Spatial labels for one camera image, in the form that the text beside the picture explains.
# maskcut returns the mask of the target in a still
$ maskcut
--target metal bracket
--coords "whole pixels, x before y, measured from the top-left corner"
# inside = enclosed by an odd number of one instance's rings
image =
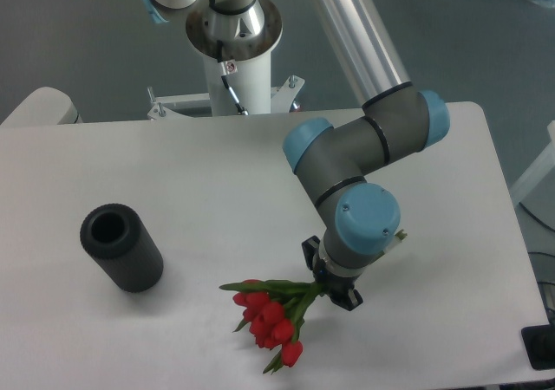
[[[229,71],[227,74],[237,72],[237,64],[231,61],[221,62],[222,68],[228,63],[233,63],[235,66],[234,71]],[[287,78],[282,87],[271,88],[271,112],[272,113],[289,113],[290,111],[298,111],[300,105],[296,101],[296,97],[306,81],[296,75]],[[186,94],[186,95],[171,95],[168,97],[156,97],[152,87],[147,87],[148,98],[150,100],[150,111],[148,118],[151,120],[160,120],[165,118],[187,117],[184,114],[176,113],[174,110],[187,110],[189,108],[209,108],[210,96],[208,93],[203,94]],[[160,115],[160,108],[156,108],[161,104],[162,109],[166,112],[166,116]]]
[[[303,78],[296,75],[287,78],[284,85],[271,97],[271,112],[289,113],[293,105],[295,105],[294,110],[298,110],[300,106],[295,99],[305,82]]]
[[[147,116],[150,120],[191,118],[186,115],[176,113],[173,110],[170,110],[168,107],[163,107],[161,103],[154,104],[150,111],[147,113]]]

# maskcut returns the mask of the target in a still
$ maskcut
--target gray floor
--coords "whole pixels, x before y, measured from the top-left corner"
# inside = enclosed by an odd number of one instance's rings
[[[357,107],[310,2],[272,1],[284,19],[273,84],[294,73],[307,80],[304,109]],[[524,0],[375,4],[419,88],[484,108],[512,184],[548,143],[555,119],[555,10]],[[68,94],[85,121],[144,120],[149,85],[157,95],[205,92],[185,13],[171,19],[154,25],[140,0],[0,0],[0,122],[43,86]],[[553,182],[552,174],[527,203],[555,226]],[[555,250],[555,235],[518,214],[530,250]],[[555,278],[555,264],[536,266]]]

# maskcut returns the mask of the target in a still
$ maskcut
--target red tulip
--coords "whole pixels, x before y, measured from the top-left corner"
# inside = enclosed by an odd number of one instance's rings
[[[295,326],[287,318],[282,319],[276,324],[276,326],[271,331],[271,338],[274,341],[283,344],[291,339],[295,334]]]
[[[246,293],[236,293],[235,295],[233,295],[233,301],[236,305],[246,306]]]
[[[264,305],[270,301],[270,295],[267,292],[252,292],[246,294],[245,300],[247,308],[260,312]]]
[[[243,311],[243,319],[247,322],[251,322],[256,315],[258,315],[258,313],[252,308],[247,308]]]
[[[279,302],[270,302],[262,308],[260,315],[264,322],[275,325],[285,318],[285,309]]]
[[[279,342],[272,340],[270,336],[266,336],[266,339],[264,340],[264,348],[274,349],[278,345]]]
[[[264,341],[265,340],[266,339],[261,335],[254,337],[254,342],[258,345],[259,348],[264,348]]]
[[[257,315],[251,322],[251,327],[249,328],[251,334],[256,337],[261,337],[264,339],[271,332],[271,325],[264,322],[262,316]]]
[[[301,341],[286,342],[281,347],[281,361],[284,366],[293,367],[303,352],[303,344]]]

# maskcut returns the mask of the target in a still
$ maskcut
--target white table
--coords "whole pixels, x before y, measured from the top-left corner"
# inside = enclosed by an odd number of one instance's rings
[[[438,145],[369,176],[394,193],[409,237],[357,283],[348,313],[310,310],[298,364],[246,331],[221,283],[309,281],[300,244],[324,227],[281,151],[320,114],[0,131],[2,389],[423,389],[545,380],[520,329],[546,323],[481,109],[450,104]],[[147,293],[117,289],[79,243],[119,202],[165,258]]]

